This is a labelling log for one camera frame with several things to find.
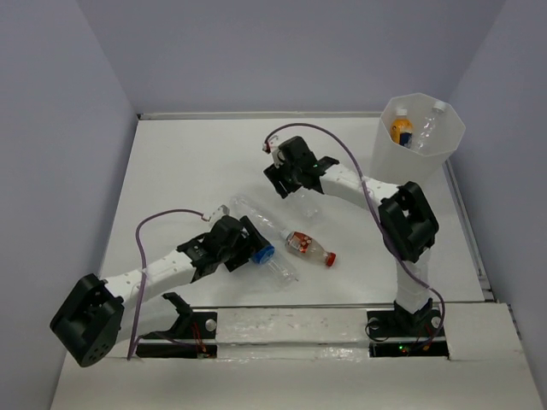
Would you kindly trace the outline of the clear crushed bottle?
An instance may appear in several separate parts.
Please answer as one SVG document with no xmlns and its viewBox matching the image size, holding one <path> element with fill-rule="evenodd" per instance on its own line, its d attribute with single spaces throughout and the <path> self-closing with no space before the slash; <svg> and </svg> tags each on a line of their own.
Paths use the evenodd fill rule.
<svg viewBox="0 0 547 410">
<path fill-rule="evenodd" d="M 234 195 L 229 200 L 233 214 L 247 216 L 264 237 L 282 240 L 285 226 L 265 207 L 244 195 Z"/>
</svg>

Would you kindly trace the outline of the orange juice bottle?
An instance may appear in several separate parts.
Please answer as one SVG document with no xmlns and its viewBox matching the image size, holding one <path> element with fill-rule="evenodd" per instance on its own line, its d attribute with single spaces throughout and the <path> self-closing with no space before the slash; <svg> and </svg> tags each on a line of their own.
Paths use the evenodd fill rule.
<svg viewBox="0 0 547 410">
<path fill-rule="evenodd" d="M 408 110 L 397 108 L 395 115 L 395 120 L 390 126 L 391 140 L 399 146 L 409 148 L 414 134 L 414 126 L 408 118 Z"/>
</svg>

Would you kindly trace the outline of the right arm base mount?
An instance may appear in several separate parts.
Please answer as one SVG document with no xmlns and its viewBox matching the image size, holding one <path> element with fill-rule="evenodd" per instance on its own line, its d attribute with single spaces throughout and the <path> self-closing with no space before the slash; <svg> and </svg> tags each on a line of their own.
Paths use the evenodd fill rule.
<svg viewBox="0 0 547 410">
<path fill-rule="evenodd" d="M 449 358 L 441 312 L 429 298 L 416 313 L 408 313 L 394 303 L 391 310 L 367 312 L 364 331 L 369 340 L 371 358 Z"/>
</svg>

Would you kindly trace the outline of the blue label water bottle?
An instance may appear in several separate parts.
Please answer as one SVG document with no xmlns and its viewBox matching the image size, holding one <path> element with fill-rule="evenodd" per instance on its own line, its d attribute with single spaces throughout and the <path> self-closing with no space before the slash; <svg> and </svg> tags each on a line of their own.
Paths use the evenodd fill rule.
<svg viewBox="0 0 547 410">
<path fill-rule="evenodd" d="M 255 252 L 250 260 L 277 287 L 286 288 L 299 281 L 296 268 L 273 245 L 267 245 Z"/>
</svg>

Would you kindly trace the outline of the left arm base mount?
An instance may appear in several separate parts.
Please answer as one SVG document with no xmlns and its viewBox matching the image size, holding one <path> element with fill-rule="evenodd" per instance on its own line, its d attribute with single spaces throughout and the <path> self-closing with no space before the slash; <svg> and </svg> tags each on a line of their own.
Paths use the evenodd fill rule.
<svg viewBox="0 0 547 410">
<path fill-rule="evenodd" d="M 142 336 L 135 355 L 145 359 L 214 359 L 217 357 L 216 327 L 218 313 L 195 311 L 174 292 L 162 295 L 176 313 L 166 330 Z"/>
</svg>

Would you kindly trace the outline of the red cap tea bottle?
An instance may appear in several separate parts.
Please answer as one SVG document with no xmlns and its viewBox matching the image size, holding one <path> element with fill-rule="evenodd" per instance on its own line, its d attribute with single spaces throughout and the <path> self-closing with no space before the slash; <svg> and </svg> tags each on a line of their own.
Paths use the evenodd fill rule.
<svg viewBox="0 0 547 410">
<path fill-rule="evenodd" d="M 336 254 L 326 250 L 315 239 L 300 231 L 283 230 L 280 233 L 285 249 L 310 263 L 331 267 Z"/>
</svg>

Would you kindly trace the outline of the clear long bottle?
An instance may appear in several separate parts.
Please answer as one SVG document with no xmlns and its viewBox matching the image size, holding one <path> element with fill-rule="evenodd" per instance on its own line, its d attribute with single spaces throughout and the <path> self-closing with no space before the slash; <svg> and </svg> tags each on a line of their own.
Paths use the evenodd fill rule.
<svg viewBox="0 0 547 410">
<path fill-rule="evenodd" d="M 294 194 L 294 207 L 308 220 L 318 220 L 322 217 L 322 208 L 315 200 L 314 194 L 306 190 Z"/>
</svg>

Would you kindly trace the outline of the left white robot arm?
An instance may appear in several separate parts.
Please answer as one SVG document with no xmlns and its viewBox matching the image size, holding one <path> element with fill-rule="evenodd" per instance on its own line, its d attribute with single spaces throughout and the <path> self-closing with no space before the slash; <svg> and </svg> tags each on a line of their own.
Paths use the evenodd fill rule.
<svg viewBox="0 0 547 410">
<path fill-rule="evenodd" d="M 142 306 L 159 296 L 174 305 L 162 313 L 159 326 L 170 337 L 180 337 L 188 330 L 192 311 L 175 288 L 206 278 L 219 267 L 232 272 L 249 262 L 262 266 L 274 253 L 248 217 L 224 215 L 209 231 L 162 258 L 142 259 L 139 269 L 109 278 L 83 276 L 53 316 L 50 329 L 79 366 L 93 366 L 117 343 L 136 341 Z"/>
</svg>

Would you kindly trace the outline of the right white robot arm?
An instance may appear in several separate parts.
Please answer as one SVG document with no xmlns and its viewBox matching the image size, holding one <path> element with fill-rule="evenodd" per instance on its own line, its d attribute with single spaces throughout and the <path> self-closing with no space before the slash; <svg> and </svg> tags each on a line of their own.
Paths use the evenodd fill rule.
<svg viewBox="0 0 547 410">
<path fill-rule="evenodd" d="M 263 150 L 273 158 L 264 174 L 281 197 L 313 190 L 352 203 L 379 220 L 385 246 L 401 259 L 393 324 L 404 335 L 416 333 L 432 311 L 428 267 L 439 229 L 421 187 L 371 179 L 329 156 L 318 159 L 299 136 L 281 142 L 274 135 Z"/>
</svg>

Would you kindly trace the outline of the clear bottle white cap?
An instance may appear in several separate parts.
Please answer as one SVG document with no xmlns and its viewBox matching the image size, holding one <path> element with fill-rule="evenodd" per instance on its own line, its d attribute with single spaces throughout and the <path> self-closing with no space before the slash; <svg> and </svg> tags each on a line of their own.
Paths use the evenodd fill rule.
<svg viewBox="0 0 547 410">
<path fill-rule="evenodd" d="M 427 155 L 431 150 L 435 128 L 443 117 L 447 103 L 437 100 L 424 119 L 424 125 L 418 134 L 412 138 L 410 148 L 419 154 Z"/>
</svg>

